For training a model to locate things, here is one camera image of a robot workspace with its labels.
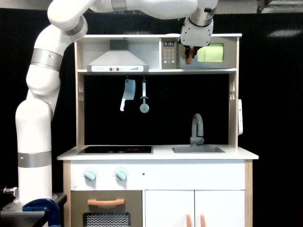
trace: oven window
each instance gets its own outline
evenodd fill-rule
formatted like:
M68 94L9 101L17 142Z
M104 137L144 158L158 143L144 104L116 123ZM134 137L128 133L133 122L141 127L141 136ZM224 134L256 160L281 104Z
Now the oven window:
M117 213L84 213L83 227L130 227L131 214Z

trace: faucet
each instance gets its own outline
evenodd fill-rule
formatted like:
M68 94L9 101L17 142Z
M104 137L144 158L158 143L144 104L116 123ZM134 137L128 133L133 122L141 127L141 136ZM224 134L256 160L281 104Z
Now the faucet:
M197 144L203 144L203 121L200 114L195 114L193 118L193 123L191 127L191 137L190 137L190 147L197 147Z

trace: range hood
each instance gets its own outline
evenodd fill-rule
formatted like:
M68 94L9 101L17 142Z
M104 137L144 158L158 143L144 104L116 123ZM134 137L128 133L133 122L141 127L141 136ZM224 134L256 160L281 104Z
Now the range hood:
M148 64L128 51L127 40L110 40L110 50L87 65L88 72L148 72Z

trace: hanging utensil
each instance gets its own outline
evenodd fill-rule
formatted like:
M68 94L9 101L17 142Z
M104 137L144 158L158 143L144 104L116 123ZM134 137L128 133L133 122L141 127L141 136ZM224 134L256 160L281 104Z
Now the hanging utensil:
M123 98L120 106L121 111L124 111L124 105L126 100L134 99L135 91L136 91L136 81L134 79L126 79Z
M147 113L150 110L150 107L145 103L145 98L146 97L146 83L145 83L145 77L143 77L143 81L142 81L142 97L143 98L143 104L140 106L140 111L142 113Z

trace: white robotic arm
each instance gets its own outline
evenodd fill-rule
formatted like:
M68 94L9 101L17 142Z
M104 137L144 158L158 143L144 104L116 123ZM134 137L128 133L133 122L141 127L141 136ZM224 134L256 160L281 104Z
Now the white robotic arm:
M140 10L152 17L187 17L180 42L208 45L218 0L53 0L52 23L41 32L27 73L28 94L16 111L19 201L52 197L51 119L59 94L59 70L65 49L87 32L83 13Z

